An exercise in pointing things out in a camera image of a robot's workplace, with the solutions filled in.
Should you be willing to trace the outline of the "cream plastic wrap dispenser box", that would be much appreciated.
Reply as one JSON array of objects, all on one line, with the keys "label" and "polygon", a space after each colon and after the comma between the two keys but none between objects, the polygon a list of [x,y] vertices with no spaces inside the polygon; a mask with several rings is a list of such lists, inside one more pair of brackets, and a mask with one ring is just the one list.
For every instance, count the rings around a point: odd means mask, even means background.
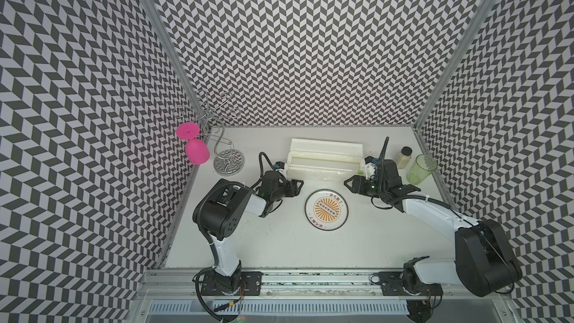
[{"label": "cream plastic wrap dispenser box", "polygon": [[364,175],[362,144],[293,138],[285,165],[288,179],[345,181]]}]

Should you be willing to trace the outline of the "white plate orange pattern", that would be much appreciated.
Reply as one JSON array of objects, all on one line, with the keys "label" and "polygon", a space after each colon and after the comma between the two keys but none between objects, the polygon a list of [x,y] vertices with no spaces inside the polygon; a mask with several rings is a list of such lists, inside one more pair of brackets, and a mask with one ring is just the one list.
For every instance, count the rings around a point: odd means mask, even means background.
[{"label": "white plate orange pattern", "polygon": [[327,232],[341,228],[349,216],[344,197],[330,189],[314,191],[306,199],[304,212],[313,227]]}]

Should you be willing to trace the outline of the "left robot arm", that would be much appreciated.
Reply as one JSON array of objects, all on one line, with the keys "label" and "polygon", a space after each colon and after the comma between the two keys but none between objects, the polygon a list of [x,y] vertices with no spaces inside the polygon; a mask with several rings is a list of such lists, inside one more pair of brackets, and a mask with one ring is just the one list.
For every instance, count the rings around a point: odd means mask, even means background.
[{"label": "left robot arm", "polygon": [[251,186],[220,179],[197,204],[193,222],[208,242],[214,263],[204,276],[204,284],[222,295],[234,295],[245,287],[242,263],[230,236],[245,213],[266,218],[285,198],[297,197],[304,181],[287,179],[275,170],[264,172]]}]

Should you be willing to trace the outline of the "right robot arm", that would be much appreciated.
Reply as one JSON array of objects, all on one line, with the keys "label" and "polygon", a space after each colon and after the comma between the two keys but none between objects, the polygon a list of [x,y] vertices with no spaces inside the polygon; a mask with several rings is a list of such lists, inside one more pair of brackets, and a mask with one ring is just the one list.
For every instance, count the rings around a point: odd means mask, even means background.
[{"label": "right robot arm", "polygon": [[345,180],[345,187],[418,218],[454,246],[451,258],[423,256],[407,261],[394,279],[405,294],[435,294],[444,285],[464,287],[478,297],[514,291],[523,270],[501,224],[463,215],[419,187],[404,184],[389,159],[378,161],[374,168],[371,176],[354,175]]}]

